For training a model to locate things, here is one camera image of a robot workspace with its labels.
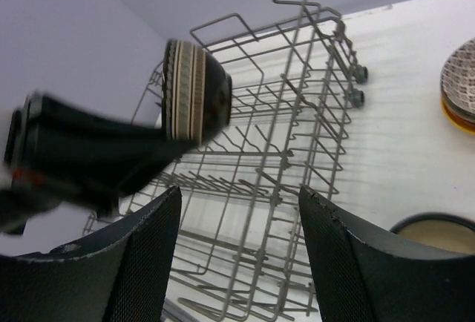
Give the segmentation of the glossy teal blue bowl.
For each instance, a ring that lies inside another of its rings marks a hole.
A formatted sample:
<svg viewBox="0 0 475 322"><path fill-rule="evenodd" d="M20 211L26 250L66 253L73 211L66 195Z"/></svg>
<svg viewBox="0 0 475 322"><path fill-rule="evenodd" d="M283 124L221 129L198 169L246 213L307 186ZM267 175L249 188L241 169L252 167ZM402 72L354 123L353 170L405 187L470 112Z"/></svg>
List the glossy teal blue bowl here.
<svg viewBox="0 0 475 322"><path fill-rule="evenodd" d="M474 255L474 221L464 217L439 212L415 214L390 231L426 246Z"/></svg>

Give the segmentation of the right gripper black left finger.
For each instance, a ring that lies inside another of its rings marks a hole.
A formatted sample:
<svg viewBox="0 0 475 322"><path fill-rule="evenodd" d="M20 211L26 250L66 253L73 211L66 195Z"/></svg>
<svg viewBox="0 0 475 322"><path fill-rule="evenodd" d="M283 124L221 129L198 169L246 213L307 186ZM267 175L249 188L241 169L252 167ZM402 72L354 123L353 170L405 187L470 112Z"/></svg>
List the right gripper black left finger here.
<svg viewBox="0 0 475 322"><path fill-rule="evenodd" d="M171 187L49 253L1 257L1 320L159 321L181 205Z"/></svg>

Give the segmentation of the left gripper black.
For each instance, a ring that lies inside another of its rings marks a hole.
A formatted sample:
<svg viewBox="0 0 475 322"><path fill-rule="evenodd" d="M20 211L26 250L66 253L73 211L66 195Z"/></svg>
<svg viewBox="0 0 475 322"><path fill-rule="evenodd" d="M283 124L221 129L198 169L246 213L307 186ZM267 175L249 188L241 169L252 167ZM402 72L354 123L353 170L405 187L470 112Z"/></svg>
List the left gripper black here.
<svg viewBox="0 0 475 322"><path fill-rule="evenodd" d="M144 188L174 160L208 142L206 121L140 127L98 153L94 139L118 124L43 93L29 95L7 117L1 155L1 232L21 233L26 222L66 201L113 217L119 201ZM96 166L86 161L94 159Z"/></svg>

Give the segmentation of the black patterned bowl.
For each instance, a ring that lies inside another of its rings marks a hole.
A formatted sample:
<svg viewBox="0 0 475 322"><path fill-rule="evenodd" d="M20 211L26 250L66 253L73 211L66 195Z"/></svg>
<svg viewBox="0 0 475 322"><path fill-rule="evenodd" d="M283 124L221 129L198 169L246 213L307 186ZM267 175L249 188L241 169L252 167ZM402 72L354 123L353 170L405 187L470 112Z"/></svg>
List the black patterned bowl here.
<svg viewBox="0 0 475 322"><path fill-rule="evenodd" d="M163 62L162 129L169 140L212 141L231 119L232 78L189 41L169 39Z"/></svg>

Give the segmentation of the yellow bowl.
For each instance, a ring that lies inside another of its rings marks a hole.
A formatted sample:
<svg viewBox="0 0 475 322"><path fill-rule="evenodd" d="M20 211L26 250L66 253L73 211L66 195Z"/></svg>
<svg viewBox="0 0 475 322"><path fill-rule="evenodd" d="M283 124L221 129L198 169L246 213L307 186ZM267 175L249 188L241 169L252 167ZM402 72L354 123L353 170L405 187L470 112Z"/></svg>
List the yellow bowl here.
<svg viewBox="0 0 475 322"><path fill-rule="evenodd" d="M452 125L456 126L458 129L466 133L475 134L474 124L453 114L443 100L441 101L441 108L446 118Z"/></svg>

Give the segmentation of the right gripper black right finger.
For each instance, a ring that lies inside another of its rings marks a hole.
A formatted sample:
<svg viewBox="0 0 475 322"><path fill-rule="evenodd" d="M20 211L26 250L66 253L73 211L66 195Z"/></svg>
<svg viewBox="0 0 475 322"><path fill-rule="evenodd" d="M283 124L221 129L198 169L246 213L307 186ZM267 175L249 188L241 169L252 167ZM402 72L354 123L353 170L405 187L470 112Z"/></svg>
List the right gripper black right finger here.
<svg viewBox="0 0 475 322"><path fill-rule="evenodd" d="M298 196L323 321L473 321L474 256L426 246Z"/></svg>

